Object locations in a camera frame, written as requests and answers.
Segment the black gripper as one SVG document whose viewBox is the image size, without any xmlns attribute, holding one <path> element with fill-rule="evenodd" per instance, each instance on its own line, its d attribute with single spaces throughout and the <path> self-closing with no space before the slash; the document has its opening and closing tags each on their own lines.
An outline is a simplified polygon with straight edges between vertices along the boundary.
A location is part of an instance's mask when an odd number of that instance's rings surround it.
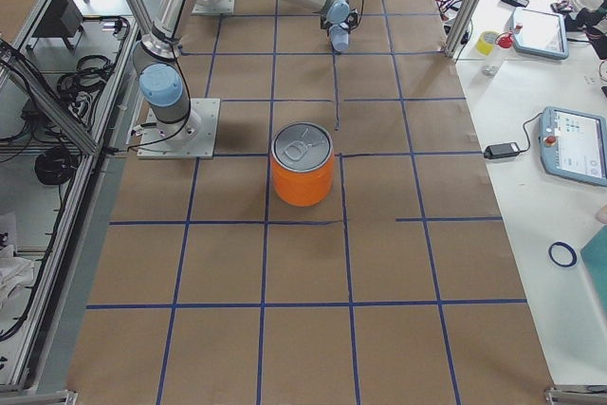
<svg viewBox="0 0 607 405">
<path fill-rule="evenodd" d="M 328 31 L 331 27 L 352 31 L 359 26 L 359 12 L 349 6 L 331 6 L 325 16 L 321 17 L 321 29 Z"/>
</svg>

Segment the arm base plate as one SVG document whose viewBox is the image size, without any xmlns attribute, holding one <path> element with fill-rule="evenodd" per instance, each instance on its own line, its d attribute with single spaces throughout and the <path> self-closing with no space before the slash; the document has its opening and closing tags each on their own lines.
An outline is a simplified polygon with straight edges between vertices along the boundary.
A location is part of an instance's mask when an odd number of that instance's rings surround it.
<svg viewBox="0 0 607 405">
<path fill-rule="evenodd" d="M 212 158 L 220 112 L 219 99 L 192 99 L 190 118 L 186 126 L 174 137 L 180 123 L 169 126 L 156 120 L 151 108 L 148 109 L 147 122 L 155 126 L 143 130 L 137 156 L 140 159 L 188 159 Z"/>
<path fill-rule="evenodd" d="M 235 0 L 219 0 L 212 4 L 203 4 L 196 0 L 193 7 L 193 15 L 232 15 L 234 11 Z"/>
</svg>

